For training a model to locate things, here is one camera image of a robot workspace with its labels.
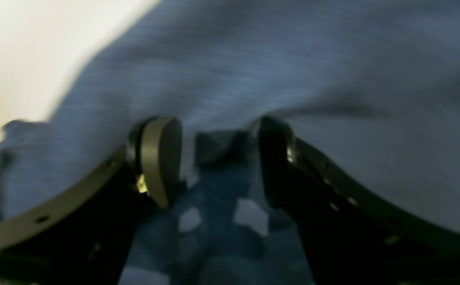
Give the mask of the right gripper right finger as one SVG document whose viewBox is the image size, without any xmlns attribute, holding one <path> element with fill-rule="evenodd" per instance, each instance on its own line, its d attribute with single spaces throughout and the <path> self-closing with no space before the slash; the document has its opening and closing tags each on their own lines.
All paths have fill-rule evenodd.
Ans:
<svg viewBox="0 0 460 285">
<path fill-rule="evenodd" d="M 257 133 L 269 205 L 295 222 L 317 285 L 460 285 L 460 234 L 386 202 L 285 122 Z"/>
</svg>

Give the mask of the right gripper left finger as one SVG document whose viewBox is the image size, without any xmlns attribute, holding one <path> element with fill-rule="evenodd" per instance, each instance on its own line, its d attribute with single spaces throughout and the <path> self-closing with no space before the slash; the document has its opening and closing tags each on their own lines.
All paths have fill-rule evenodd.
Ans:
<svg viewBox="0 0 460 285">
<path fill-rule="evenodd" d="M 179 119 L 148 119 L 83 180 L 0 222 L 0 285 L 116 285 L 141 216 L 177 196 L 181 143 Z"/>
</svg>

